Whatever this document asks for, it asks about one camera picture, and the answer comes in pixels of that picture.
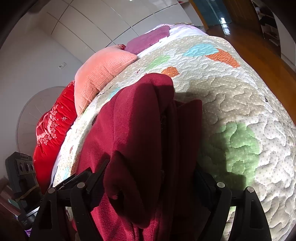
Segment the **red floral duvet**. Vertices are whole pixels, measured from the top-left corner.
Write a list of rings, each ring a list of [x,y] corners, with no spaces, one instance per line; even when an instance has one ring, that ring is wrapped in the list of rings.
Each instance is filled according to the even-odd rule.
[[[44,194],[51,183],[51,174],[66,134],[77,118],[74,102],[75,82],[71,81],[53,107],[43,114],[36,127],[37,145],[33,154],[36,178]]]

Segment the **heart patterned quilt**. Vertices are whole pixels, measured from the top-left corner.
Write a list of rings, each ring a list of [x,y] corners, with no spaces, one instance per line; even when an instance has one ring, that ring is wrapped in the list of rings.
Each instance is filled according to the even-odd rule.
[[[219,37],[187,36],[140,53],[75,120],[56,159],[52,184],[76,172],[103,105],[149,73],[169,75],[178,101],[202,101],[201,166],[217,181],[252,186],[271,238],[285,240],[295,225],[295,125],[260,76]]]

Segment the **white glossy wardrobe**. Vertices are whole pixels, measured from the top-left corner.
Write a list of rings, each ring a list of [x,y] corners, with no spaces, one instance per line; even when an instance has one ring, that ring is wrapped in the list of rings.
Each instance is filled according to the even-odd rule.
[[[204,25],[189,1],[49,1],[39,28],[80,62],[107,46],[126,44],[160,24]]]

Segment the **wall socket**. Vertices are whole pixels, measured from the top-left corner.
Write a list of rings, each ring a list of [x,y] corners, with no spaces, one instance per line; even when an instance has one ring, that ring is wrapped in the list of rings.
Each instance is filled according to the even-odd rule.
[[[62,64],[59,65],[59,69],[63,69],[67,64],[63,62]]]

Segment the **purple towel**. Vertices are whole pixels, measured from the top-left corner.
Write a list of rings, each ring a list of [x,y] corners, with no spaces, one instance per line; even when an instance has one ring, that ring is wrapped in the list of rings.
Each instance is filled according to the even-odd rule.
[[[125,51],[137,55],[159,42],[160,39],[168,37],[170,35],[170,29],[170,26],[164,25],[146,34],[140,35],[126,44]]]

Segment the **pink checked pillow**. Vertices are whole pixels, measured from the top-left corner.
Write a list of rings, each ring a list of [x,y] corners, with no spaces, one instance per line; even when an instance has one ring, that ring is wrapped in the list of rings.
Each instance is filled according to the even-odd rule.
[[[93,54],[75,75],[74,101],[78,116],[84,113],[96,95],[137,56],[119,45],[106,47]]]

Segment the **lilac bed sheet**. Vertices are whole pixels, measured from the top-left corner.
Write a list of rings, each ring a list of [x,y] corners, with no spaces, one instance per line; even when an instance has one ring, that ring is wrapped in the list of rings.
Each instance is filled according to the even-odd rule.
[[[169,26],[169,33],[170,35],[168,37],[160,39],[157,43],[153,44],[149,48],[145,49],[144,51],[137,54],[138,58],[142,58],[143,56],[149,54],[150,52],[163,47],[164,45],[168,44],[169,42],[172,42],[174,40],[188,37],[188,36],[196,36],[196,35],[207,35],[203,30],[200,30],[199,28],[193,26],[193,25],[186,25],[186,24],[177,24],[177,25],[170,25],[170,24],[160,24],[153,28],[152,30],[148,31],[147,33],[150,33],[153,30],[156,30],[163,26]]]

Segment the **round white headboard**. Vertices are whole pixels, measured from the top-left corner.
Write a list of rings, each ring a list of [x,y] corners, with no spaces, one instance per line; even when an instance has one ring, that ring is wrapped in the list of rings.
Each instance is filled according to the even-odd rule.
[[[64,88],[63,86],[56,86],[44,89],[36,93],[25,104],[16,125],[18,152],[33,155],[37,144],[36,126],[43,114],[52,108]]]

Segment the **cluttered shoe rack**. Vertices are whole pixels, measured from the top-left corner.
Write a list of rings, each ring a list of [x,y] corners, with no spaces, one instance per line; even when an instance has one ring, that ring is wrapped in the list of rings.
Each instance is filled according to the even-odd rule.
[[[278,55],[280,55],[280,35],[273,12],[260,0],[251,1],[262,30],[263,38],[271,42]]]

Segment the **dark red fleece garment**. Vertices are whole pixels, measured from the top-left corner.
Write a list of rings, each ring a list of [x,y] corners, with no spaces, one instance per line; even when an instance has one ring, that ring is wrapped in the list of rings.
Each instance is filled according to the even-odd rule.
[[[174,99],[172,79],[146,74],[100,110],[77,166],[99,170],[104,195],[92,210],[104,240],[196,240],[191,175],[198,158],[202,103]]]

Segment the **wooden door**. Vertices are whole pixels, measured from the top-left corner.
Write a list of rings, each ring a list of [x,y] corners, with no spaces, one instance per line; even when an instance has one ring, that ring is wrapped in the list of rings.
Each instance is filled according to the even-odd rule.
[[[251,1],[189,1],[204,27],[234,23],[259,33],[261,27]]]

